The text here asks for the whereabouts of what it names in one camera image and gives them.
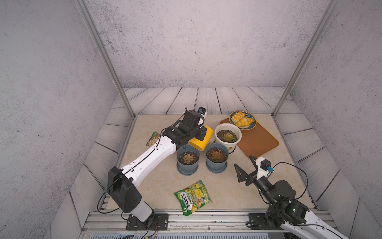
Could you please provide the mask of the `green snack packet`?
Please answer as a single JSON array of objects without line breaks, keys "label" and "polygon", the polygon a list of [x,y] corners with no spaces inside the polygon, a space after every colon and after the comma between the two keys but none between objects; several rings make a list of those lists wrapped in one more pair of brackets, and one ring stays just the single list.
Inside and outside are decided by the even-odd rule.
[{"label": "green snack packet", "polygon": [[147,141],[146,145],[149,147],[152,147],[160,138],[160,134],[157,133],[156,131],[152,133],[151,137]]}]

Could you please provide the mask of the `blue pot succulent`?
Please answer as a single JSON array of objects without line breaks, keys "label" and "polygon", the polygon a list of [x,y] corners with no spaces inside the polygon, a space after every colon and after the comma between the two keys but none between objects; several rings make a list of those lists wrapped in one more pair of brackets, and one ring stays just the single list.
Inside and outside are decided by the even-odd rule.
[{"label": "blue pot succulent", "polygon": [[220,143],[213,143],[206,148],[206,164],[209,171],[222,173],[228,166],[229,152]]},{"label": "blue pot succulent", "polygon": [[187,144],[177,151],[177,169],[182,175],[190,176],[199,167],[200,151]]}]

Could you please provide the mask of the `blue patterned plate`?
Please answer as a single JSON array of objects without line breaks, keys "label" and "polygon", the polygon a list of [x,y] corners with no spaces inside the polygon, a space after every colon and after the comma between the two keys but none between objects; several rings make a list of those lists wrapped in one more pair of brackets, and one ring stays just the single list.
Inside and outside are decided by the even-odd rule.
[{"label": "blue patterned plate", "polygon": [[[240,129],[242,129],[242,130],[250,130],[250,129],[253,129],[255,126],[256,126],[256,124],[257,124],[257,120],[256,120],[256,118],[255,118],[255,116],[254,115],[252,115],[251,113],[249,113],[249,112],[247,112],[247,111],[242,111],[242,110],[238,110],[238,111],[241,111],[241,112],[243,112],[244,114],[245,114],[245,117],[247,117],[247,118],[253,118],[254,119],[254,122],[249,126],[249,127],[247,127],[247,128],[240,128]],[[232,118],[232,115],[234,115],[236,112],[238,112],[238,111],[234,111],[234,112],[232,112],[231,114],[230,114],[230,116],[229,116],[229,122],[231,123],[231,124],[233,124],[233,125],[235,125],[233,122],[232,122],[232,120],[231,120],[231,118]]]}]

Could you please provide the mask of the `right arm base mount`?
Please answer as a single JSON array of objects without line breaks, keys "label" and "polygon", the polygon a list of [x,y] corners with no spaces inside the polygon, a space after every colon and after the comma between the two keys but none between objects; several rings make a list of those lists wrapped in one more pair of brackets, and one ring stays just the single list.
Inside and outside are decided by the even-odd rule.
[{"label": "right arm base mount", "polygon": [[282,218],[274,211],[267,210],[265,213],[250,213],[246,227],[251,230],[278,230],[283,223]]}]

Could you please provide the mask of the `green Fox's candy bag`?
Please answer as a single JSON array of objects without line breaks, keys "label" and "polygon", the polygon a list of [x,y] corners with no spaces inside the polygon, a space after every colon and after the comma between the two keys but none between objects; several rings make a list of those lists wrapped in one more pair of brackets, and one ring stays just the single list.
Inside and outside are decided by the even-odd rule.
[{"label": "green Fox's candy bag", "polygon": [[212,203],[208,190],[201,180],[174,195],[180,202],[184,216],[190,216],[206,204]]}]

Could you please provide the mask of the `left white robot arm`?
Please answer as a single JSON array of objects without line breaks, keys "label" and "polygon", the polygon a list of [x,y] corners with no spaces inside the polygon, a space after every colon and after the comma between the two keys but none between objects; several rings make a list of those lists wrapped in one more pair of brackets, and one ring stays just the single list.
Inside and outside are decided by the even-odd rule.
[{"label": "left white robot arm", "polygon": [[205,125],[207,110],[185,110],[172,125],[163,129],[153,146],[128,165],[113,167],[108,172],[104,191],[124,213],[133,215],[146,228],[154,223],[155,212],[143,200],[138,186],[145,177],[165,158],[195,139],[201,149],[206,147],[212,136],[212,129]]}]

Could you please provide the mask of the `yellow plastic watering can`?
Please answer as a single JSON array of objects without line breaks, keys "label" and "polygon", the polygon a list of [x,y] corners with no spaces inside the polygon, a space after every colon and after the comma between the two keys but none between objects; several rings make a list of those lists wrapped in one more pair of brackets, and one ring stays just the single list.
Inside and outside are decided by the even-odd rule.
[{"label": "yellow plastic watering can", "polygon": [[208,146],[210,142],[211,137],[213,136],[213,130],[207,125],[204,125],[204,126],[207,128],[207,134],[204,141],[199,141],[195,138],[189,140],[189,145],[191,145],[192,147],[194,147],[195,149],[199,151],[205,150],[205,148]]}]

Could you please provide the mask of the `aluminium front rail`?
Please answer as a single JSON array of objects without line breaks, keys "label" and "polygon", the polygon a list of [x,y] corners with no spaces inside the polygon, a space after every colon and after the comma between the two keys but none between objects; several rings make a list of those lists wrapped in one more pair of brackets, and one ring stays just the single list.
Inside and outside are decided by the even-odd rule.
[{"label": "aluminium front rail", "polygon": [[122,239],[133,235],[140,239],[152,235],[161,238],[290,238],[289,232],[279,230],[251,230],[246,227],[250,213],[265,213],[265,210],[200,210],[188,217],[179,210],[162,210],[160,214],[169,214],[166,231],[127,231],[129,214],[120,210],[107,214],[89,213],[80,233],[82,239]]}]

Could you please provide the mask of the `brown rectangular tray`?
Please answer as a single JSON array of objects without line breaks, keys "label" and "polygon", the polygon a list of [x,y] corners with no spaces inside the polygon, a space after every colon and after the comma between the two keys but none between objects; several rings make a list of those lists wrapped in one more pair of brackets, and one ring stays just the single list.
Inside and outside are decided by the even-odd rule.
[{"label": "brown rectangular tray", "polygon": [[[219,139],[218,133],[223,130],[231,131],[236,136],[237,141],[228,143]],[[235,151],[240,149],[247,157],[250,155],[259,157],[279,146],[279,141],[259,123],[256,123],[252,129],[241,130],[234,124],[229,123],[228,119],[224,119],[215,128],[214,135],[216,142],[223,144],[228,149],[229,156],[234,155]]]}]

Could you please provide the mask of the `left aluminium frame post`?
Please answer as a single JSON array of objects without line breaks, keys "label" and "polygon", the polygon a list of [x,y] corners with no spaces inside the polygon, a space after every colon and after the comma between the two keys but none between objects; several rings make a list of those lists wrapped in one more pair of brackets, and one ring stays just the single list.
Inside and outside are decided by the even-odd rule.
[{"label": "left aluminium frame post", "polygon": [[93,40],[93,42],[95,43],[95,46],[97,47],[97,50],[101,56],[101,59],[103,61],[103,63],[105,64],[106,68],[107,68],[107,71],[117,89],[117,92],[119,94],[119,96],[121,97],[121,100],[123,102],[123,104],[126,106],[129,114],[131,117],[135,117],[135,113],[129,103],[129,100],[125,94],[125,91],[123,90],[123,87],[122,87],[122,84],[119,80],[119,77],[117,75],[117,72],[111,62],[111,59],[107,53],[107,50],[102,42],[102,39],[99,35],[99,32],[96,28],[96,25],[95,25],[95,22],[91,16],[91,13],[87,7],[87,4],[86,4],[86,1],[84,0],[75,0],[75,3],[79,9],[79,12],[80,14],[82,15],[82,18],[84,20],[84,23],[90,33],[90,36]]}]

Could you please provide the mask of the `yellow pastry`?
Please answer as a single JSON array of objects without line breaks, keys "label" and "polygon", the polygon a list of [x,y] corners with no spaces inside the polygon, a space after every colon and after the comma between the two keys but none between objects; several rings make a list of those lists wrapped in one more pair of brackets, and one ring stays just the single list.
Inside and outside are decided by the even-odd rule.
[{"label": "yellow pastry", "polygon": [[234,115],[232,115],[231,120],[232,120],[232,122],[233,122],[234,124],[236,124],[236,123],[239,122],[243,117],[245,117],[245,114],[244,114],[243,112],[241,112],[241,111],[238,111],[238,112],[236,112]]},{"label": "yellow pastry", "polygon": [[253,118],[243,117],[235,125],[240,128],[247,128],[254,122]]}]

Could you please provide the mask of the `large white pot dark soil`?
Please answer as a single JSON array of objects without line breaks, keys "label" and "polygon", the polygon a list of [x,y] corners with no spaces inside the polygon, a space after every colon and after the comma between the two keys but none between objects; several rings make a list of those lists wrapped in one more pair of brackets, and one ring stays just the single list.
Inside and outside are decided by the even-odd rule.
[{"label": "large white pot dark soil", "polygon": [[229,153],[233,153],[242,139],[241,130],[230,123],[219,124],[215,128],[215,142],[225,146]]}]

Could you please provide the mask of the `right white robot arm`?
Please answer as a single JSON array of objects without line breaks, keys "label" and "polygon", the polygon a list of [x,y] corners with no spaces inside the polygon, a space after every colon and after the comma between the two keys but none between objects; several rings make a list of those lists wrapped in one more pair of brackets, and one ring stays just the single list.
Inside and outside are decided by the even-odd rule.
[{"label": "right white robot arm", "polygon": [[271,183],[274,173],[272,163],[264,157],[249,156],[255,171],[247,173],[236,163],[234,168],[238,182],[255,185],[268,209],[264,214],[249,214],[246,227],[251,230],[285,230],[300,239],[346,239],[326,222],[321,220],[296,197],[296,191],[285,180]]}]

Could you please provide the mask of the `upper yellow pastry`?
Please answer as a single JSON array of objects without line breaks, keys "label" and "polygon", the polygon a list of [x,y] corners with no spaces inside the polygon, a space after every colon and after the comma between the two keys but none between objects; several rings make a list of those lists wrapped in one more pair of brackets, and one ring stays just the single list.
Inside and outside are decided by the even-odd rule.
[{"label": "upper yellow pastry", "polygon": [[232,120],[232,122],[233,122],[234,124],[236,124],[236,123],[239,122],[243,117],[245,117],[245,114],[244,114],[243,112],[241,112],[241,111],[238,111],[238,112],[236,112],[234,115],[232,115],[231,120]]}]

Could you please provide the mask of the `lower yellow pastry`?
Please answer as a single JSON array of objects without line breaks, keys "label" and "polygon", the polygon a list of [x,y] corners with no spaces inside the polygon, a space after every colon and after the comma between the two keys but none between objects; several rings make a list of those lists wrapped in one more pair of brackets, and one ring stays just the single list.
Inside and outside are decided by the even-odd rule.
[{"label": "lower yellow pastry", "polygon": [[254,122],[253,118],[243,117],[235,125],[240,128],[247,128]]}]

